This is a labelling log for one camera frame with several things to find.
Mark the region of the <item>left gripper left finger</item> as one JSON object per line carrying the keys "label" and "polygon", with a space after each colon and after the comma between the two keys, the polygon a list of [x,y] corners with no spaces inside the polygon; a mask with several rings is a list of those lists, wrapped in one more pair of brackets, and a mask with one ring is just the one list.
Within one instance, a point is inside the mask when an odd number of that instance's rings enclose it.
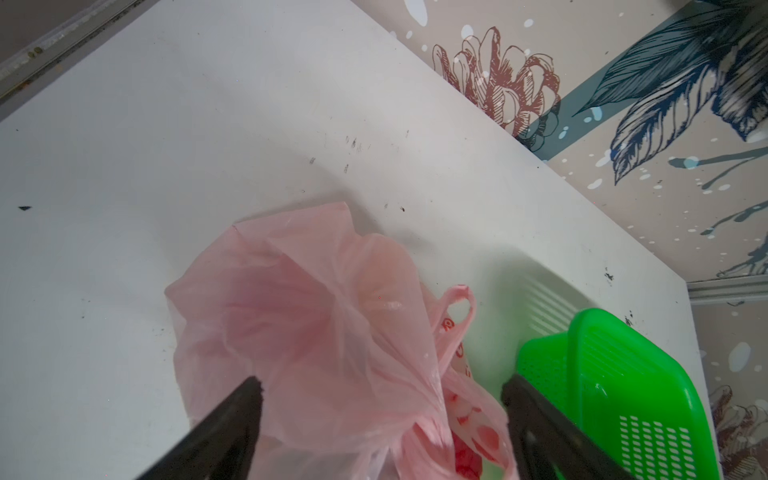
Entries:
{"label": "left gripper left finger", "polygon": [[263,394],[246,378],[140,480],[245,479],[260,434]]}

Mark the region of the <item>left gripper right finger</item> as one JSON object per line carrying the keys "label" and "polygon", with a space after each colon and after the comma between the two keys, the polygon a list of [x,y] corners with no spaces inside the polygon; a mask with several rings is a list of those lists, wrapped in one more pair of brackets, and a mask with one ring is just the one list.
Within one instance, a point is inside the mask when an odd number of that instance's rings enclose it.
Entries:
{"label": "left gripper right finger", "polygon": [[501,399],[520,478],[633,479],[524,377],[513,375]]}

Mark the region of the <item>green plastic basket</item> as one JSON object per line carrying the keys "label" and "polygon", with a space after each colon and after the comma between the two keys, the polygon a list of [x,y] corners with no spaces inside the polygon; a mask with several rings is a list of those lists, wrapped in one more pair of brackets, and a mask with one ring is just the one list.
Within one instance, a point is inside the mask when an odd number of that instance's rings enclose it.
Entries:
{"label": "green plastic basket", "polygon": [[524,343],[516,371],[634,479],[717,479],[707,414],[683,367],[611,313]]}

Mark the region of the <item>pink plastic bag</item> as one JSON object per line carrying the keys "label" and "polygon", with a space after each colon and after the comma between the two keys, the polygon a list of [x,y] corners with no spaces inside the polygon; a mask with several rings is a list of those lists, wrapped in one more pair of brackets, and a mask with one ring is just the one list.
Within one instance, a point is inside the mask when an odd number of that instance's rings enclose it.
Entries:
{"label": "pink plastic bag", "polygon": [[470,479],[518,472],[500,403],[462,341],[465,285],[425,287],[396,241],[344,203],[229,227],[165,295],[187,416],[248,377],[263,389],[253,479]]}

